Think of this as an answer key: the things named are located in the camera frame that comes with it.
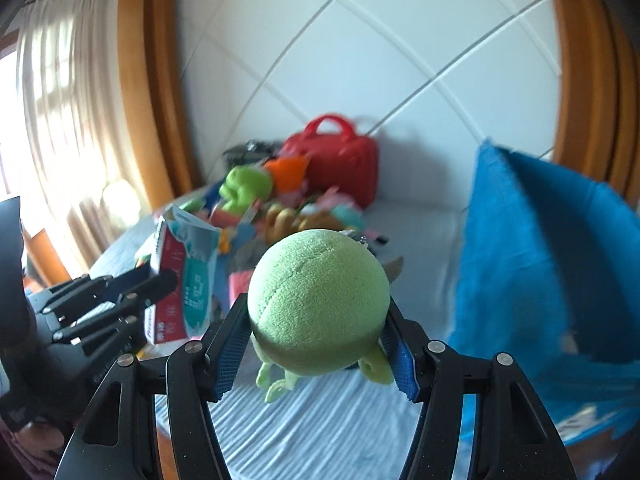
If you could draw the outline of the person's hand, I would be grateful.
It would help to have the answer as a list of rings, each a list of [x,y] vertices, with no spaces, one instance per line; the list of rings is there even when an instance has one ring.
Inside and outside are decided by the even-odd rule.
[[[13,435],[15,441],[32,455],[47,454],[62,448],[64,434],[46,422],[33,422]]]

